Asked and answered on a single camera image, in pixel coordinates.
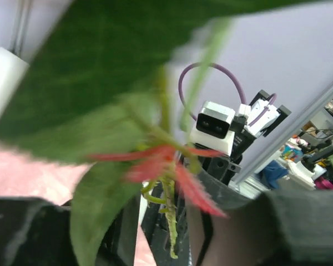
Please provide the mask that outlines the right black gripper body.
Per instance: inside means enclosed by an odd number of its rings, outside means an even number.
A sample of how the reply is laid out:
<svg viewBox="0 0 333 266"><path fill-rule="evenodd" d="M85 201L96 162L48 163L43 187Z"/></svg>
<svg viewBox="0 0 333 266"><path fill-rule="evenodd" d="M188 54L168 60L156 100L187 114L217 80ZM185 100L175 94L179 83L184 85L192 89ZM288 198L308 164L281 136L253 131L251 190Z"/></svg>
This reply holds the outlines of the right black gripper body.
<svg viewBox="0 0 333 266"><path fill-rule="evenodd" d="M238 160L232 161L227 156L219 158L199 157L203 169L211 175L206 181L219 180L228 185L231 178L240 171ZM188 221L185 199L182 193L173 192L171 203L174 204L174 227L169 225L165 214L161 213L166 205L153 203L147 208L142 220L145 234L156 265L192 265Z"/></svg>

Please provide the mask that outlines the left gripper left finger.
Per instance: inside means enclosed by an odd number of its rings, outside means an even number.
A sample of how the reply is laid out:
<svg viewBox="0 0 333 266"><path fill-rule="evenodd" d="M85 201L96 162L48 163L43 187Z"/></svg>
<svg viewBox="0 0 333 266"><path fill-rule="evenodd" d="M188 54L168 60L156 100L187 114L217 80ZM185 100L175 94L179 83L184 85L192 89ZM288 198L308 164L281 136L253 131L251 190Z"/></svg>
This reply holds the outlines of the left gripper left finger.
<svg viewBox="0 0 333 266"><path fill-rule="evenodd" d="M109 227L96 265L133 265L139 200ZM0 265L77 265L69 236L70 209L37 197L0 197Z"/></svg>

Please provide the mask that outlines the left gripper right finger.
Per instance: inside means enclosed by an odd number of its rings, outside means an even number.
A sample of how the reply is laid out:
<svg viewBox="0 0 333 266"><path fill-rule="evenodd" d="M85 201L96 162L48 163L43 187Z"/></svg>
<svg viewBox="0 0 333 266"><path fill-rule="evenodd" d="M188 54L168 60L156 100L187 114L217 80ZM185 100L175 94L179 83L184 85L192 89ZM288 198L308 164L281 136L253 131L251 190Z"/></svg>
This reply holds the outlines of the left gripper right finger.
<svg viewBox="0 0 333 266"><path fill-rule="evenodd" d="M198 177L227 217L187 207L194 265L333 265L333 191L248 199L205 171Z"/></svg>

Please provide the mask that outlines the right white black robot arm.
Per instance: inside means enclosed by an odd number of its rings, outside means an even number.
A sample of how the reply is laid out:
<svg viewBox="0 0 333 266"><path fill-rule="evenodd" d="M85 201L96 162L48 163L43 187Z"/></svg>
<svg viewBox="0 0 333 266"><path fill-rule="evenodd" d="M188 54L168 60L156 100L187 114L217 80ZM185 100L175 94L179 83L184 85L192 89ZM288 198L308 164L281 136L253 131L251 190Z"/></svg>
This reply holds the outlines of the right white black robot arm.
<svg viewBox="0 0 333 266"><path fill-rule="evenodd" d="M198 179L216 203L228 202L226 196L243 200L240 194L228 189L231 178L241 167L243 153L260 136L267 136L290 115L284 106L274 106L275 94L257 93L250 104L242 101L237 111L206 101L193 116L195 124L190 139L195 147L223 152L221 157L199 157L203 170ZM174 192L173 222L169 223L162 209L165 204L153 203L142 220L142 230L157 265L191 265L188 222L185 199Z"/></svg>

